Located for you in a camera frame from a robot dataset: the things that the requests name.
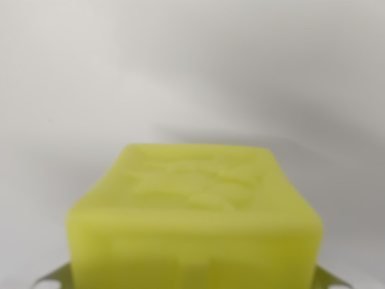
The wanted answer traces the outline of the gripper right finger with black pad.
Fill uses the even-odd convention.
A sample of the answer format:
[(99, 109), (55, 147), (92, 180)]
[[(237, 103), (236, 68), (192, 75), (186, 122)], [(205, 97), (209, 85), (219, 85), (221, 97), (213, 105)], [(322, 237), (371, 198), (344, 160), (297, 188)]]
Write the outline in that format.
[(346, 269), (318, 264), (315, 270), (315, 288), (354, 288), (349, 276), (350, 272)]

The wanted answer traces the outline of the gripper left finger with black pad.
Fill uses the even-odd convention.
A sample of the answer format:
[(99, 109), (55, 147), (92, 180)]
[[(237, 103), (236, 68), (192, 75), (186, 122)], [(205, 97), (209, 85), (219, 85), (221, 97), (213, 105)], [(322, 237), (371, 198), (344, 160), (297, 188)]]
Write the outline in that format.
[(31, 288), (72, 288), (72, 272), (70, 263), (39, 277), (31, 285)]

